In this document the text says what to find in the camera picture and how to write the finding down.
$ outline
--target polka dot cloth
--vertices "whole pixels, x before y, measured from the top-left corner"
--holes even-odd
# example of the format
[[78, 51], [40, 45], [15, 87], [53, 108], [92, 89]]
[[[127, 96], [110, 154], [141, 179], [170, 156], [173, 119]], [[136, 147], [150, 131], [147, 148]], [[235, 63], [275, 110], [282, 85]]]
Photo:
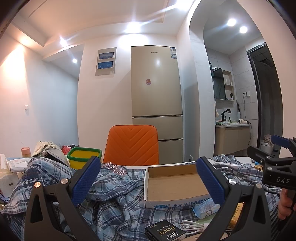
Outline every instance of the polka dot cloth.
[[118, 165], [115, 165], [111, 162], [105, 163], [104, 165], [102, 165], [102, 167], [107, 168], [110, 171], [115, 172], [115, 173], [122, 175], [122, 176], [127, 174], [127, 171], [123, 166], [118, 166]]

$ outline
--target beige refrigerator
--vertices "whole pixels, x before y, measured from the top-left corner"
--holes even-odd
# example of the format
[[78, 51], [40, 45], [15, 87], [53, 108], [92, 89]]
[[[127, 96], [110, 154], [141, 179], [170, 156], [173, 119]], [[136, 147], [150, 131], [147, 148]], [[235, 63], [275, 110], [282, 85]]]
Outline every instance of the beige refrigerator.
[[183, 112], [176, 49], [131, 47], [133, 124], [155, 126], [160, 164], [183, 161]]

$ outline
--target yellow and green basket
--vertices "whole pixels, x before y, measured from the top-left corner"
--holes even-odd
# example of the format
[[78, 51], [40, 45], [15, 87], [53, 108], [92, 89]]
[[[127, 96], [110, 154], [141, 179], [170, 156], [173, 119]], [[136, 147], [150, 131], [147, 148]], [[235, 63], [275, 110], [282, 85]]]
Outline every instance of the yellow and green basket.
[[102, 158], [102, 151], [100, 149], [86, 148], [86, 147], [74, 147], [72, 148], [67, 157], [70, 162], [70, 166], [74, 169], [81, 169], [91, 156], [97, 156]]

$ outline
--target black faucet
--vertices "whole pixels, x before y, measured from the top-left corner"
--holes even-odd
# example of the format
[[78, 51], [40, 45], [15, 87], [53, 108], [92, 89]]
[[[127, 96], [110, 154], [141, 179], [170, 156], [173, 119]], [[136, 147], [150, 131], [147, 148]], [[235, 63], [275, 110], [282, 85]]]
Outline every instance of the black faucet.
[[229, 114], [231, 113], [231, 110], [230, 110], [230, 109], [227, 109], [227, 110], [225, 110], [223, 113], [221, 113], [221, 115], [222, 115], [222, 121], [226, 121], [226, 118], [224, 117], [224, 113], [225, 113], [226, 111], [228, 111]]

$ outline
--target orange chair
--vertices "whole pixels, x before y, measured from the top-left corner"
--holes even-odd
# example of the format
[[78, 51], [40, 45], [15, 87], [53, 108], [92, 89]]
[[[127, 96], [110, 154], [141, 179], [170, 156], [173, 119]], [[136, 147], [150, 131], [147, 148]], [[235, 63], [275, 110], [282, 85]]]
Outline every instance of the orange chair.
[[124, 166], [158, 165], [158, 137], [154, 126], [113, 126], [108, 135], [103, 163]]

